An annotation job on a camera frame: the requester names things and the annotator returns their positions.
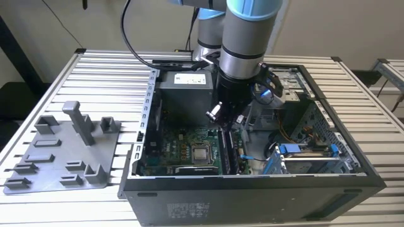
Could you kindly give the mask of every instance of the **motherboard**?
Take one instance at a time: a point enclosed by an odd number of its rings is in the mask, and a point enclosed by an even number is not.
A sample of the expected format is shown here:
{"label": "motherboard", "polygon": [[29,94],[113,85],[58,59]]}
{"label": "motherboard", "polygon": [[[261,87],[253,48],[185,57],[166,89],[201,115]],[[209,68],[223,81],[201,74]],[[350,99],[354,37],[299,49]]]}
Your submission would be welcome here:
{"label": "motherboard", "polygon": [[165,129],[159,154],[146,159],[145,175],[221,175],[218,130]]}
{"label": "motherboard", "polygon": [[162,130],[162,142],[153,142],[153,149],[143,161],[145,176],[250,174],[245,145],[239,130],[233,130],[233,145],[227,147],[218,129]]}

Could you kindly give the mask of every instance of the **slotted metal table surface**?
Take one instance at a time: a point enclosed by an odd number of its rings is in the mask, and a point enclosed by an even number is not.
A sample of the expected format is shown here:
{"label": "slotted metal table surface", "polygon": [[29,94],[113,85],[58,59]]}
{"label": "slotted metal table surface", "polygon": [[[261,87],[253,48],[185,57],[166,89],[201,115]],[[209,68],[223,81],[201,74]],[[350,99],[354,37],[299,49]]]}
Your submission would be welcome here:
{"label": "slotted metal table surface", "polygon": [[[142,52],[151,59],[189,60],[189,53]],[[302,64],[377,167],[387,188],[333,222],[249,226],[404,226],[404,126],[362,84],[343,62],[329,57],[267,56],[269,63]],[[23,227],[139,226],[130,203],[118,199],[126,154],[137,140],[150,69],[133,54],[91,51],[75,54],[19,131],[0,153],[0,224]],[[105,189],[5,195],[13,175],[35,136],[39,115],[69,116],[63,102],[78,100],[91,119],[114,116],[123,121],[110,185]]]}

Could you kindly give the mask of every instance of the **robotic arm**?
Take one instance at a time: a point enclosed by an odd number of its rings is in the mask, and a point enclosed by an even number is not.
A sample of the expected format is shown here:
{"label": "robotic arm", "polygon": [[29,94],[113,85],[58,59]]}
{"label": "robotic arm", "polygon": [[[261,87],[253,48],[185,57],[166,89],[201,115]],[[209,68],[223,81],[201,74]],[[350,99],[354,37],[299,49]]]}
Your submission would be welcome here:
{"label": "robotic arm", "polygon": [[230,130],[255,98],[254,87],[267,89],[269,104],[283,95],[278,77],[262,62],[282,0],[171,0],[201,7],[199,46],[194,59],[221,51],[218,105],[207,112],[211,120]]}

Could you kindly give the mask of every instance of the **gray plastic holder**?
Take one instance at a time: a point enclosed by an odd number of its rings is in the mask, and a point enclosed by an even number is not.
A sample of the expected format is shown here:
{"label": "gray plastic holder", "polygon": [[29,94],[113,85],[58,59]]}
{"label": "gray plastic holder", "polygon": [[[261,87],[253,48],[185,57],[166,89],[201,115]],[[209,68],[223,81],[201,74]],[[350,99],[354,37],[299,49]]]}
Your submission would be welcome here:
{"label": "gray plastic holder", "polygon": [[37,136],[5,184],[6,194],[107,186],[122,124],[113,117],[93,122],[89,115],[79,115],[79,106],[65,105],[73,121],[58,122],[50,115],[38,120]]}

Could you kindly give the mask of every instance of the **case label sticker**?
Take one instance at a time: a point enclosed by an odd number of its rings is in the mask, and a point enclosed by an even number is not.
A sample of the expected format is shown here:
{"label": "case label sticker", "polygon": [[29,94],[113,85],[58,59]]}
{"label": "case label sticker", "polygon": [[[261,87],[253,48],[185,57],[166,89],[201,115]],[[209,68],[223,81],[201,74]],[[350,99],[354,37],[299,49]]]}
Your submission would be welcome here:
{"label": "case label sticker", "polygon": [[206,218],[209,217],[211,204],[209,202],[198,203],[169,203],[170,218]]}
{"label": "case label sticker", "polygon": [[205,74],[178,73],[175,84],[207,84],[207,77]]}

